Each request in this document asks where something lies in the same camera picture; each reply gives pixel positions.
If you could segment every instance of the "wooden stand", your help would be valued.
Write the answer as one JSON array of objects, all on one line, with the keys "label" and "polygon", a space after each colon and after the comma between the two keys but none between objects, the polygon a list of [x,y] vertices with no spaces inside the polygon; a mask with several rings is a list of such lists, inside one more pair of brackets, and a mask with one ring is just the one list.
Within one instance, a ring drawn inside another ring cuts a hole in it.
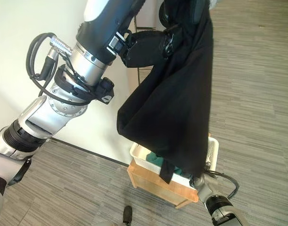
[{"label": "wooden stand", "polygon": [[127,172],[134,188],[141,187],[144,190],[167,200],[179,209],[191,202],[198,202],[197,191],[171,181],[164,182],[158,174],[145,169],[135,163],[130,163]]}]

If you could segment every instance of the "black shoe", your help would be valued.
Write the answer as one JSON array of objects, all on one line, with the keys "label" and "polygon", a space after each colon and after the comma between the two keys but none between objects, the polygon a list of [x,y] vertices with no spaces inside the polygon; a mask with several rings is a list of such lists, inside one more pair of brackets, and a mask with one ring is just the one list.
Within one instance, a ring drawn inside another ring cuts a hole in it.
[{"label": "black shoe", "polygon": [[123,223],[129,226],[131,224],[131,221],[132,221],[132,207],[125,206],[123,213]]}]

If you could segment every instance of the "black garment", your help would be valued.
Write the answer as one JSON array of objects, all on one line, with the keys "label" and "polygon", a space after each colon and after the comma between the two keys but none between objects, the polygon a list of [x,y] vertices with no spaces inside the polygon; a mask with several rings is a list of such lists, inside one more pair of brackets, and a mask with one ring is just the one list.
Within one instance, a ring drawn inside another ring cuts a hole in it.
[{"label": "black garment", "polygon": [[205,1],[200,22],[191,22],[191,3],[167,0],[171,19],[183,28],[183,43],[118,111],[117,130],[165,159],[161,177],[174,166],[199,177],[207,154],[211,102],[213,27]]}]

